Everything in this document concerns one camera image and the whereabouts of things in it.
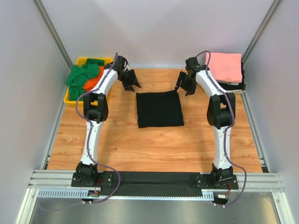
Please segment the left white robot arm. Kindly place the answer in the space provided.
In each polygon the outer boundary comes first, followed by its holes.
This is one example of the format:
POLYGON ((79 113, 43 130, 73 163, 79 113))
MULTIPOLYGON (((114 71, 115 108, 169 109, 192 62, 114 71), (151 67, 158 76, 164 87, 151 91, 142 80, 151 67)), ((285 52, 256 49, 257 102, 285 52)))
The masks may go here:
POLYGON ((86 120, 86 138, 80 162, 73 174, 73 187, 100 187, 98 172, 98 147, 100 133, 108 118, 108 94, 116 81, 121 81, 124 90, 134 91, 133 86, 141 87, 135 71, 130 69, 127 59, 116 55, 115 59, 104 67, 103 75, 92 90, 83 94, 83 114, 86 120))

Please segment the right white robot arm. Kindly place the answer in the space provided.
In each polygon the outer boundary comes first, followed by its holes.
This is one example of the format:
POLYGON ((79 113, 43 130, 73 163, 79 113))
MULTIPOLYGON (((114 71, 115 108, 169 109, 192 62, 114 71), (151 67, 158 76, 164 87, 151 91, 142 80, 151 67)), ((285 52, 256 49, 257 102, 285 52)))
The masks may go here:
POLYGON ((219 189, 233 178, 230 134, 235 123, 235 95, 227 93, 212 77, 208 66, 199 64, 196 57, 186 59, 185 63, 186 72, 180 72, 175 89, 182 88, 189 96, 200 85, 209 97, 206 117, 213 129, 215 153, 208 182, 219 189))

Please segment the black t shirt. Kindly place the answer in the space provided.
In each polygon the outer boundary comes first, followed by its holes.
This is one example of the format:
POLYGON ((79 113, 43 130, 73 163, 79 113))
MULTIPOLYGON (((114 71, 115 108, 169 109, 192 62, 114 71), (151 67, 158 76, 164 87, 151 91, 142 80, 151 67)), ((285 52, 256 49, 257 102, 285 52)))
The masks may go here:
POLYGON ((136 94, 139 128, 183 126, 184 118, 176 90, 136 94))

